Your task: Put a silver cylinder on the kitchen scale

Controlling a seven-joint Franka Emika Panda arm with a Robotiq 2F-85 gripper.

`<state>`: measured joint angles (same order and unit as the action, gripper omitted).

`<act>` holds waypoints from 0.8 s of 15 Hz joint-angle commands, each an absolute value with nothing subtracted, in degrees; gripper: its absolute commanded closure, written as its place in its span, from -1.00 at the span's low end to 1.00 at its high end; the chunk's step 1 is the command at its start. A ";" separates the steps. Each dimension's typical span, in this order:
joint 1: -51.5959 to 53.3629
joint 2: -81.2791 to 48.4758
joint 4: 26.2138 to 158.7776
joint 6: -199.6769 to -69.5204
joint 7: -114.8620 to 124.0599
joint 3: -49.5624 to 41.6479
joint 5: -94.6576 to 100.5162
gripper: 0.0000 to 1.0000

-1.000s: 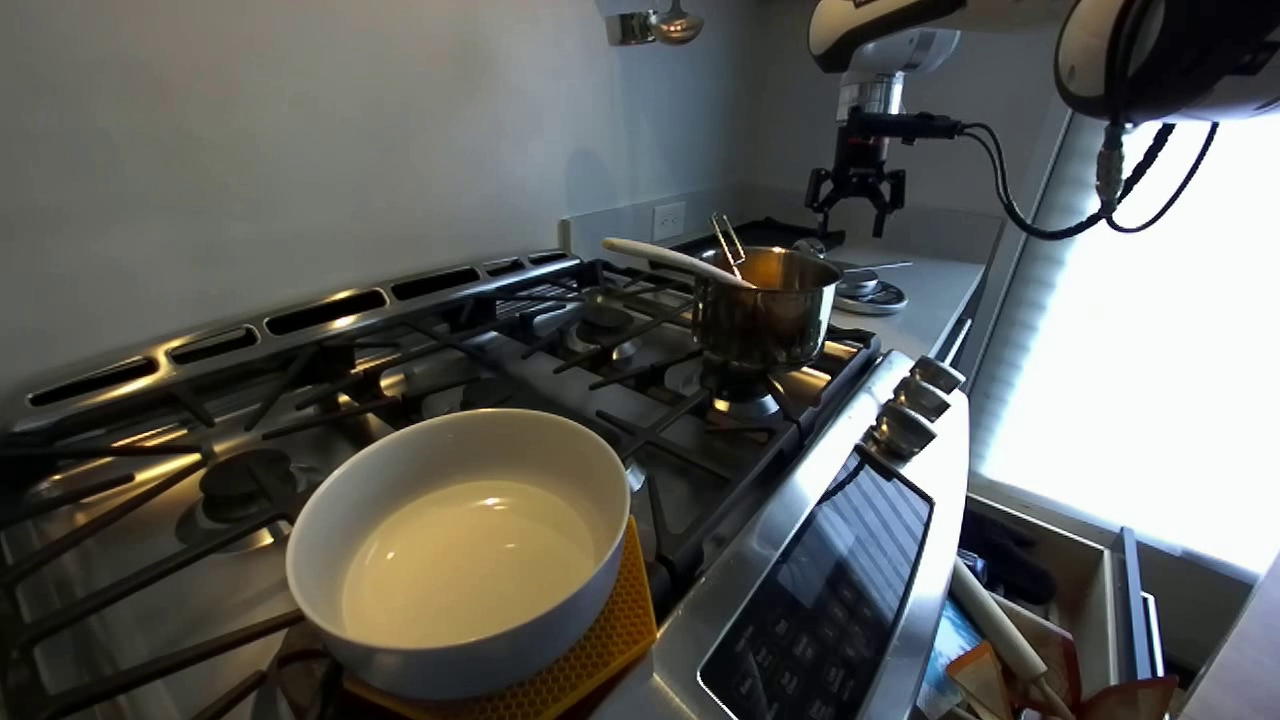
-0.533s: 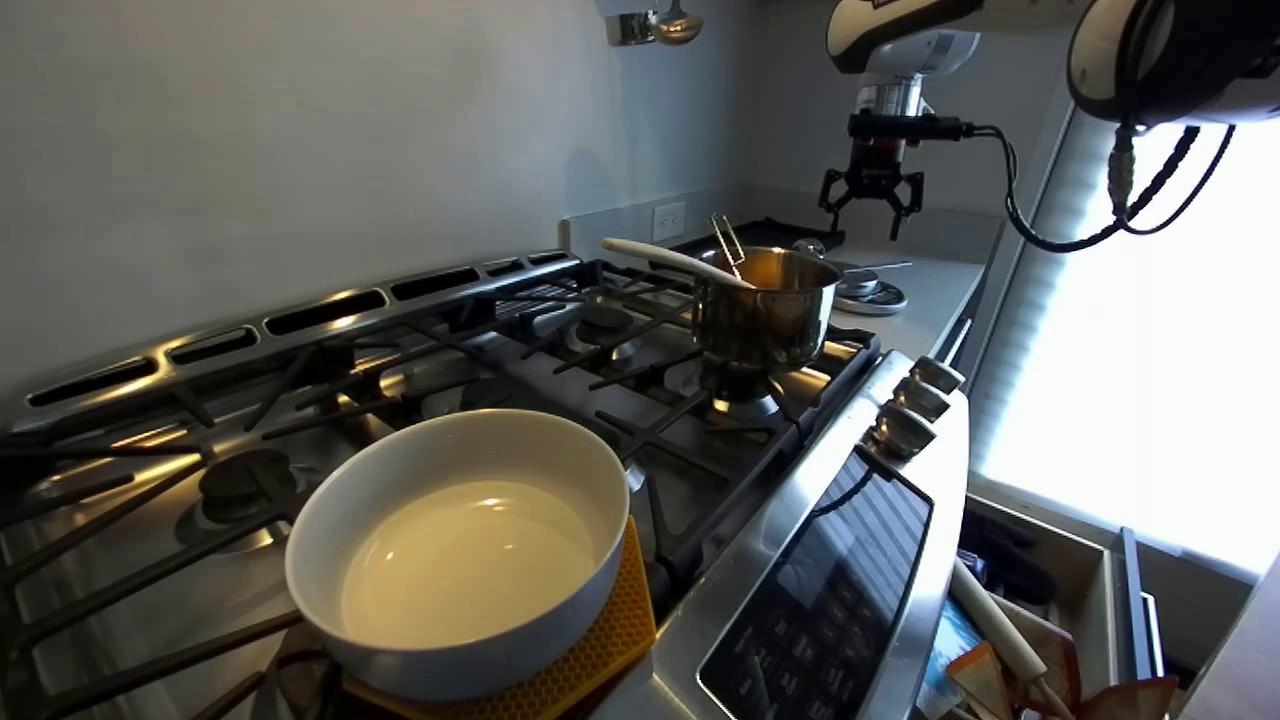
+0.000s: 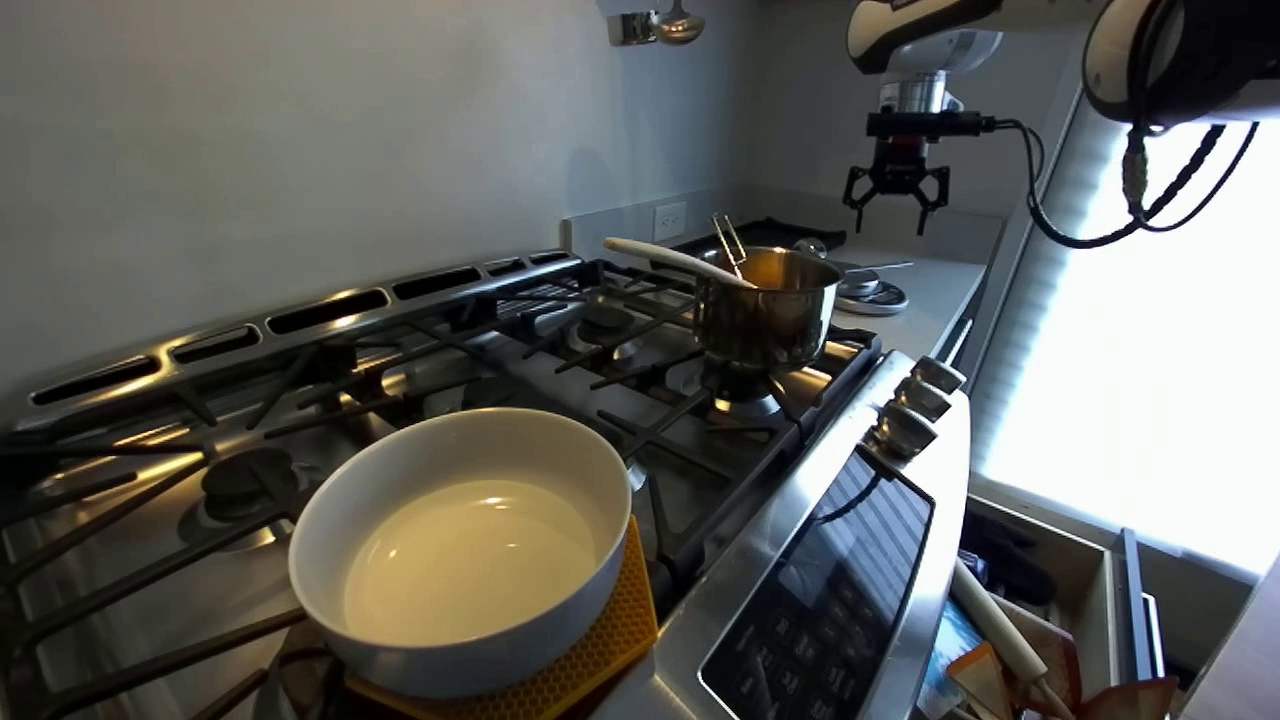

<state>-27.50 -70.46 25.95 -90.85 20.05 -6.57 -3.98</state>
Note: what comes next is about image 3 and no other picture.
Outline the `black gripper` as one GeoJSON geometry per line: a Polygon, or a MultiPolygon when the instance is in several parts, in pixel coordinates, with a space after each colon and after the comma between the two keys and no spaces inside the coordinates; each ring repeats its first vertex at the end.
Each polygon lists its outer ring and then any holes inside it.
{"type": "Polygon", "coordinates": [[[874,166],[851,168],[843,179],[843,206],[851,228],[866,228],[866,207],[880,198],[909,198],[915,206],[915,233],[949,206],[951,172],[927,166],[927,149],[951,137],[984,137],[996,120],[984,114],[898,114],[867,116],[874,166]]]}

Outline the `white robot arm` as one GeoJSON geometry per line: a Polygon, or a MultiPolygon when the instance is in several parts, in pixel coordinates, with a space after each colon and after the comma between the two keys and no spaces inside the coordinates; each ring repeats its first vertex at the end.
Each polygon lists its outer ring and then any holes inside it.
{"type": "Polygon", "coordinates": [[[883,83],[867,116],[874,166],[851,168],[843,206],[913,198],[915,226],[949,206],[949,168],[927,149],[949,137],[1023,137],[1023,192],[1031,226],[1076,250],[1039,207],[1043,146],[1023,120],[960,108],[949,83],[984,68],[1001,46],[1039,53],[1031,72],[1069,81],[1095,116],[1130,129],[1120,190],[1130,219],[1095,245],[1157,228],[1234,120],[1280,114],[1280,0],[856,0],[848,59],[883,83]]]}

